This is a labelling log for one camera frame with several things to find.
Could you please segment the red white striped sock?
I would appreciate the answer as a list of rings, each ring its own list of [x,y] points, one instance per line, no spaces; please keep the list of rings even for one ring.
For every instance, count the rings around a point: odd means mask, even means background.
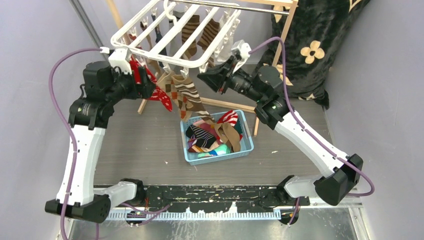
[[[234,127],[238,122],[239,116],[234,110],[229,110],[224,113],[217,121],[218,124],[228,123]]]

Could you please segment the white plastic clip hanger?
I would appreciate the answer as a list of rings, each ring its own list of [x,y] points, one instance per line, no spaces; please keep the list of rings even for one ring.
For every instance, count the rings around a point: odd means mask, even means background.
[[[174,8],[177,2],[171,0],[151,0],[119,29],[110,39],[115,48],[128,48],[131,54],[162,63],[163,70],[171,71],[170,65],[182,68],[186,76],[189,69],[198,68],[204,73],[212,59],[230,49],[230,38],[239,25],[241,10],[188,4],[181,17],[176,17]],[[182,29],[193,15],[200,16],[197,29],[182,44]],[[173,25],[162,33],[155,45],[141,49],[140,44],[158,33],[159,25],[171,21]],[[190,42],[196,39],[197,52],[190,59],[184,56]]]

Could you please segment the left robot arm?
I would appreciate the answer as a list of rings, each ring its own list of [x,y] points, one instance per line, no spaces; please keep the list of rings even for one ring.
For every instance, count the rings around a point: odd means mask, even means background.
[[[142,66],[124,72],[107,61],[86,65],[82,72],[81,96],[69,108],[68,157],[60,189],[45,203],[49,214],[102,223],[111,209],[123,204],[141,206],[147,197],[143,182],[123,178],[101,191],[94,190],[94,176],[101,146],[114,106],[124,99],[149,98],[155,84]]]

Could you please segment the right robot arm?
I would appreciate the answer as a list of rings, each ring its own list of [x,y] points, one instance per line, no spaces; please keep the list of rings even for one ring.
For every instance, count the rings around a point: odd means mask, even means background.
[[[319,175],[286,177],[280,184],[277,198],[283,205],[291,205],[299,197],[320,197],[336,206],[359,182],[363,160],[337,149],[312,129],[287,103],[279,71],[264,65],[254,74],[236,69],[237,59],[201,72],[197,77],[214,92],[224,94],[227,89],[256,102],[254,112],[260,122],[290,140],[318,168]]]

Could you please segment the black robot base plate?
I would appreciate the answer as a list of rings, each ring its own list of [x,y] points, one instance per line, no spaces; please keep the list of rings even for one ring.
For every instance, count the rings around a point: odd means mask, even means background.
[[[147,185],[143,201],[130,203],[158,211],[167,205],[170,213],[267,213],[278,207],[293,208],[296,200],[274,185]]]

